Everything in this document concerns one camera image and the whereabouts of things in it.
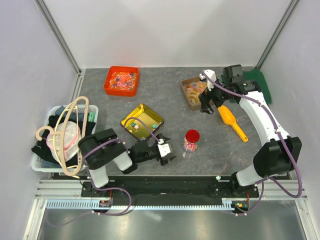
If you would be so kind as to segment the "yellow plastic scoop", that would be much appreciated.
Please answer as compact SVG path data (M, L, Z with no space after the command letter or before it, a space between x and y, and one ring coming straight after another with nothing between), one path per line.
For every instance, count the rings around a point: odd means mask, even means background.
M222 118L222 121L226 125L231 126L244 143L248 142L248 140L249 140L248 137L243 132L243 130L239 127L239 125L237 124L236 118L232 114L232 112L224 105L222 105L218 108L218 112Z

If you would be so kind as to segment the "clear glass jar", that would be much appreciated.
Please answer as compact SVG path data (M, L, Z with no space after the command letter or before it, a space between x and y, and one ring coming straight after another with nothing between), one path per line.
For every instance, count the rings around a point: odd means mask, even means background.
M183 144L183 148L186 152L188 153L192 153L197 149L197 143L190 143L186 140L186 138L184 137L184 144Z

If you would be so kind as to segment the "star candy tin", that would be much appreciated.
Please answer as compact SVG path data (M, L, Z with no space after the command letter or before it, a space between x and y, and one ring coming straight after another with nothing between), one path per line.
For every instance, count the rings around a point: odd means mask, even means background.
M125 129L136 140L150 140L164 125L165 119L144 103L140 103L120 121Z

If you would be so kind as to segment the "red jar lid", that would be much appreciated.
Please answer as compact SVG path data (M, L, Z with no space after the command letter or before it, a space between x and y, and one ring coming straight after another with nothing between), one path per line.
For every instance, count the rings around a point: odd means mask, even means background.
M186 132L185 139L189 143L197 143L200 140L200 133L195 129L190 129Z

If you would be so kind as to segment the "orange candy box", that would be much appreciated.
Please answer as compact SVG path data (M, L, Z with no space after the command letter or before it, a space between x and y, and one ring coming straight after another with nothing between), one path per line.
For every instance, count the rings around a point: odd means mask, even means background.
M137 67L111 66L103 88L109 96L134 97L137 94L139 80L140 72Z

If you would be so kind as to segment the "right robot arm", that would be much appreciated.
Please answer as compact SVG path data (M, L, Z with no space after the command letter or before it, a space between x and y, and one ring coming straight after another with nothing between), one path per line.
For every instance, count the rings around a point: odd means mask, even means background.
M199 79L206 82L207 87L199 95L200 110L213 114L210 105L213 102L217 108L225 101L234 100L246 112L258 133L261 149L247 168L232 174L229 191L235 197L242 196L247 186L263 183L275 176L295 171L298 182L296 194L290 193L279 182L276 182L287 195L298 198L302 194L303 184L297 165L302 148L299 137L292 137L276 120L270 110L260 85L255 79L246 79L240 64L227 66L223 69L224 81L220 81L211 69L203 70Z

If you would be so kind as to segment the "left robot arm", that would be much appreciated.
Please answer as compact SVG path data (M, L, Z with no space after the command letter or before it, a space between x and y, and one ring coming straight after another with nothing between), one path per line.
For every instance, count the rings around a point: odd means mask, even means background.
M78 148L92 182L92 191L99 197L109 193L107 165L110 162L115 163L123 174L129 174L138 168L139 163L153 159L161 166L167 165L176 157L168 143L169 140L159 133L155 136L153 145L149 145L148 141L143 139L127 148L112 128L82 138Z

